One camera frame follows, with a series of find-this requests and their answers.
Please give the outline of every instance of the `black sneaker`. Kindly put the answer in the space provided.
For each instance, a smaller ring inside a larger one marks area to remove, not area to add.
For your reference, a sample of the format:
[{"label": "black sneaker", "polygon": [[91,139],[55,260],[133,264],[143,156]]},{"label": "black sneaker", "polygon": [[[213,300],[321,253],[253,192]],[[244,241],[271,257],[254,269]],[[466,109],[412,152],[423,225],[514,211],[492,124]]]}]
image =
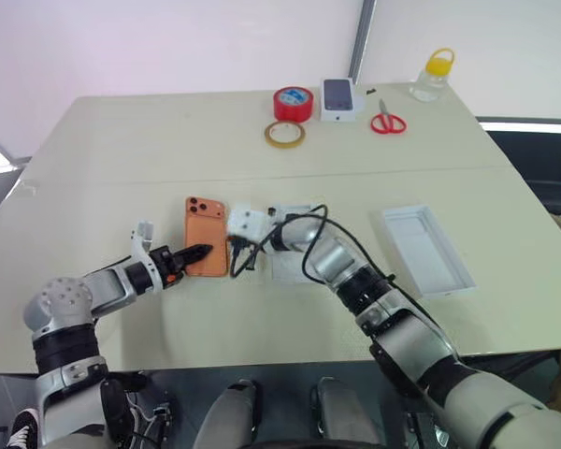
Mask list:
[{"label": "black sneaker", "polygon": [[37,449],[37,410],[25,409],[19,412],[10,431],[7,448]]}]

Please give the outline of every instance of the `white box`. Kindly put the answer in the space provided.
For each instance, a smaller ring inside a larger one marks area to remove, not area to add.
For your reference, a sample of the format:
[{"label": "white box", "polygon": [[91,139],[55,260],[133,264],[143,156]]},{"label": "white box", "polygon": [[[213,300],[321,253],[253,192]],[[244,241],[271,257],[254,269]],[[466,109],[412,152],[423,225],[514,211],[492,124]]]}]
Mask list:
[{"label": "white box", "polygon": [[384,211],[389,236],[422,297],[476,288],[468,269],[427,206]]}]

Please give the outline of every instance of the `white wall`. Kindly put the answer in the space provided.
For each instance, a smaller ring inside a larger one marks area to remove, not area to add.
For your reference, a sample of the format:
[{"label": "white wall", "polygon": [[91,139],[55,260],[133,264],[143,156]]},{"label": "white wall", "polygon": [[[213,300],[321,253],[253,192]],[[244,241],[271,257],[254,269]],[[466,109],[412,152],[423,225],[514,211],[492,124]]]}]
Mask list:
[{"label": "white wall", "polygon": [[475,115],[561,118],[561,0],[379,0],[361,81],[413,80],[441,47]]},{"label": "white wall", "polygon": [[[71,102],[346,75],[358,0],[0,0],[0,143],[33,154]],[[561,0],[379,0],[362,82],[457,50],[477,115],[561,118]]]}]

